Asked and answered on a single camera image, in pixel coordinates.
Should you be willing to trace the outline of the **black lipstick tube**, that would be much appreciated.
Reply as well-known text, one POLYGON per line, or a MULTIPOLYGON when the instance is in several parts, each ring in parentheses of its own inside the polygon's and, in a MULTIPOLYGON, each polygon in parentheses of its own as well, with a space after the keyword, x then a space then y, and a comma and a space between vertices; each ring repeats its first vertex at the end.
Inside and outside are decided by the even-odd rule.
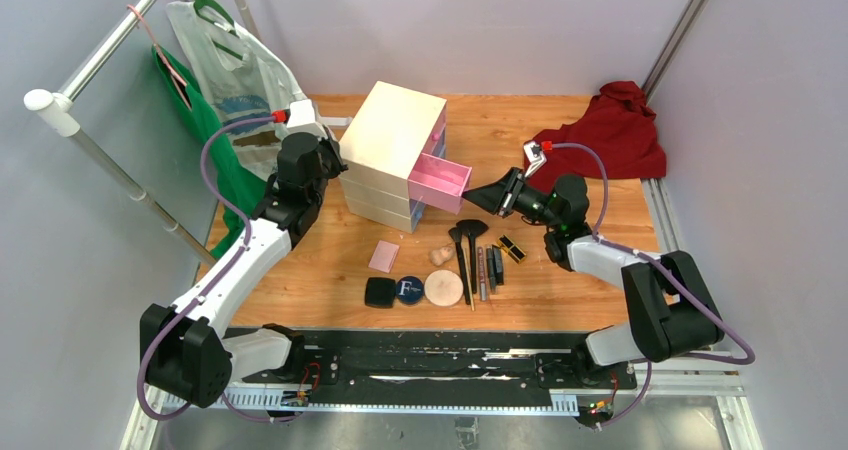
POLYGON ((494 267, 494 275, 495 281, 497 285, 505 284, 505 274, 504 274, 504 261, 503 261, 503 252, 499 246, 492 247, 493 253, 493 267, 494 267))

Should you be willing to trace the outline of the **black mascara tube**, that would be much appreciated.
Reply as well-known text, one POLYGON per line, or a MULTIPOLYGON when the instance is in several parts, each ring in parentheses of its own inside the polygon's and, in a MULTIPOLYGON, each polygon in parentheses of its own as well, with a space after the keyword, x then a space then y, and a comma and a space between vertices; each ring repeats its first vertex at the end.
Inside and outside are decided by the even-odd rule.
POLYGON ((496 293, 496 287, 497 287, 497 274, 496 274, 496 262, 495 262, 495 257, 494 257, 494 250, 491 246, 487 246, 485 248, 485 258, 486 258, 486 268, 487 268, 489 293, 495 294, 496 293))

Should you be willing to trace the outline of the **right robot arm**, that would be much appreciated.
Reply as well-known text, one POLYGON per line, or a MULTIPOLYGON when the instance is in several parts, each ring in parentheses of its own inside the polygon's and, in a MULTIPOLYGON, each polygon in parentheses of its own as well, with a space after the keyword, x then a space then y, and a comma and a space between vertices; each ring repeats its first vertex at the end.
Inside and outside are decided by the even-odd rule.
POLYGON ((545 250, 559 267, 588 274, 621 289, 628 321, 589 333, 571 360, 574 378, 594 387, 612 365, 632 360, 662 362, 719 342, 725 333, 691 255, 684 251, 640 257, 593 232, 583 177, 566 174, 543 193, 511 168, 500 180, 464 192, 468 202, 505 218, 514 212, 545 227, 545 250))

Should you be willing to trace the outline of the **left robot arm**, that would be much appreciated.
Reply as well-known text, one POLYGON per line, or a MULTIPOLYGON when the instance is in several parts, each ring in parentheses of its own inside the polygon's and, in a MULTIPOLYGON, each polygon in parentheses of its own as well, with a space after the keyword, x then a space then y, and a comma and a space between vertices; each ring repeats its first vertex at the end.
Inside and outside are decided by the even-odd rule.
POLYGON ((171 305, 153 304, 142 314, 139 398, 152 386, 206 408, 235 380, 270 371, 293 383, 304 375, 307 359, 297 332, 277 324, 232 337, 226 331, 260 280, 317 221, 328 182, 345 169, 330 131, 283 139, 277 170, 236 243, 171 305))

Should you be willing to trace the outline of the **white mini drawer cabinet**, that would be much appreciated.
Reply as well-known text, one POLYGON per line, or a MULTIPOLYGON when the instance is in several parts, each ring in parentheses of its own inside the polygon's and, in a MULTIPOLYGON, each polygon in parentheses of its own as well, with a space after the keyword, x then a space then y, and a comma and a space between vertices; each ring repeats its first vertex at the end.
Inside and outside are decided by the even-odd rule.
POLYGON ((378 81, 340 139, 348 169, 340 177, 348 210, 412 233, 426 205, 409 193, 409 177, 446 127, 447 100, 378 81))

